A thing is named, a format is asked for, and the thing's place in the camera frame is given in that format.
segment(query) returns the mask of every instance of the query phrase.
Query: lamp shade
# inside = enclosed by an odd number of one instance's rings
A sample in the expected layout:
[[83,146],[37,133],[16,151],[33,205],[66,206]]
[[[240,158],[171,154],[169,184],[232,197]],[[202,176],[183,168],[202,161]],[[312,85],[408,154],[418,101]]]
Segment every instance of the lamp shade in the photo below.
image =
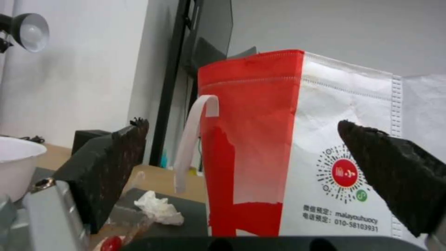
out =
[[41,15],[27,13],[12,19],[10,34],[27,51],[39,52],[48,44],[50,30]]

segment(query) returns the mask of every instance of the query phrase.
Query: green logo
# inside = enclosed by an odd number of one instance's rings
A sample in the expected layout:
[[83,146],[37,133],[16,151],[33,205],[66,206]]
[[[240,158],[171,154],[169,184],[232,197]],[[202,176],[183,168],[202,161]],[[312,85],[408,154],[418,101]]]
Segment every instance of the green logo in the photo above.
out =
[[364,202],[367,200],[367,193],[360,189],[356,192],[356,198],[360,201],[360,202]]

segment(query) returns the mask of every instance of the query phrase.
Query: red and white bag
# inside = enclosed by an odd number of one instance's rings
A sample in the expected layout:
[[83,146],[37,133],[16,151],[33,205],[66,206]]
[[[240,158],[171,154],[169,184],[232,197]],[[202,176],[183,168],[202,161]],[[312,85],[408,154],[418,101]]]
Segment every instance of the red and white bag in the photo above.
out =
[[400,137],[400,77],[285,50],[208,65],[198,84],[175,186],[185,189],[200,135],[210,234],[417,241],[366,183],[337,132],[347,119]]

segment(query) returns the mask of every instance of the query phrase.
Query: white bag handle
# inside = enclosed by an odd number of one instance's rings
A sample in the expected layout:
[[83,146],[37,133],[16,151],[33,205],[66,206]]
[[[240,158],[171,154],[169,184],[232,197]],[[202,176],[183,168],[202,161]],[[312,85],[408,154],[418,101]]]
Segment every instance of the white bag handle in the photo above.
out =
[[206,117],[219,116],[219,99],[215,95],[200,96],[190,109],[178,146],[175,163],[173,164],[175,192],[184,192],[186,190],[186,175],[192,163],[195,144],[200,134],[200,118],[204,105],[207,105]]

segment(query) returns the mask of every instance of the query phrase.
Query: crumpled tissue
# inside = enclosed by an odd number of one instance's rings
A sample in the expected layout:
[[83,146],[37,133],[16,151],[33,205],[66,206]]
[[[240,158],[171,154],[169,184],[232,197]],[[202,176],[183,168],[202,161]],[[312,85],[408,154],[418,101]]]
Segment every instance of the crumpled tissue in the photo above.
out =
[[177,226],[184,222],[184,217],[172,204],[167,203],[167,198],[157,199],[154,191],[147,191],[134,204],[155,222]]

